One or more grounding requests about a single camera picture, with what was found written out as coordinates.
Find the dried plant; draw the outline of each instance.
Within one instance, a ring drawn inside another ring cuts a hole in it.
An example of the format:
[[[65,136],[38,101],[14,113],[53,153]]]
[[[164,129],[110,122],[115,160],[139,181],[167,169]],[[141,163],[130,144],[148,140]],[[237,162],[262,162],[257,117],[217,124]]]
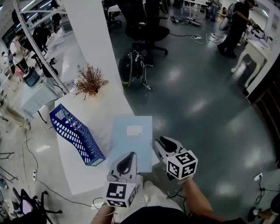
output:
[[[87,97],[94,97],[98,93],[98,90],[103,86],[104,78],[102,71],[99,68],[94,68],[87,63],[86,69],[77,66],[79,77],[76,82],[73,82],[75,89],[75,96],[82,93],[84,94],[83,101],[86,101]]]

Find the beige pants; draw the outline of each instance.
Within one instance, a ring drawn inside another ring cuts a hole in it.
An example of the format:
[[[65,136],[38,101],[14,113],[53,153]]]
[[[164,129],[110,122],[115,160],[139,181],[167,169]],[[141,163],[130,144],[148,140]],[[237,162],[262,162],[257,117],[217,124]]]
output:
[[[117,221],[122,222],[140,208],[151,206],[174,208],[182,211],[176,202],[166,199],[166,195],[158,187],[153,185],[151,181],[147,181],[144,184],[144,188],[142,186],[138,188],[138,193],[135,195],[130,207],[122,208]]]
[[[9,121],[16,123],[20,127],[23,127],[24,129],[29,128],[29,122],[24,119],[23,116],[21,116],[18,112],[16,112],[14,109],[11,107],[7,107],[5,113],[4,113],[4,118],[8,119]]]

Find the blue plastic basket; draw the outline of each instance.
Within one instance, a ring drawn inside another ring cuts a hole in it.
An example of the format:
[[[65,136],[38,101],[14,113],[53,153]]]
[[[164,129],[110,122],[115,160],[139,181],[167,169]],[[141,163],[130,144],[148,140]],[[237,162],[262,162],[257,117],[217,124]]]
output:
[[[62,104],[54,108],[49,116],[56,132],[75,146],[87,166],[97,166],[105,160],[89,129]]]

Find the white shoe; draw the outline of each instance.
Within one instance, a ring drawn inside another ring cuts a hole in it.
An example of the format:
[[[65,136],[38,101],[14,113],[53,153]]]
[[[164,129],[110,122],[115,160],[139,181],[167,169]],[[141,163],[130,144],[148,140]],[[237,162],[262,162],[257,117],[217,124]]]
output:
[[[144,183],[144,188],[147,188],[147,187],[150,187],[150,186],[154,186],[154,183],[152,181],[148,180]]]
[[[136,184],[138,186],[142,186],[143,187],[143,180],[144,180],[143,176],[141,176],[140,174],[136,175]]]

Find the power strip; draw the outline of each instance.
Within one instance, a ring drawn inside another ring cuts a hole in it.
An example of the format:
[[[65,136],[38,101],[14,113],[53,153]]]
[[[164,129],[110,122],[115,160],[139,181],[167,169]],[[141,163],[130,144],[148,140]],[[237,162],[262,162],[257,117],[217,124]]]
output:
[[[36,176],[37,176],[37,172],[36,172],[36,170],[33,170],[33,175],[32,175],[32,177],[33,177],[33,180],[34,180],[34,181],[36,181]]]
[[[258,181],[260,178],[263,178],[263,173],[259,173],[258,175],[254,176],[254,181]]]

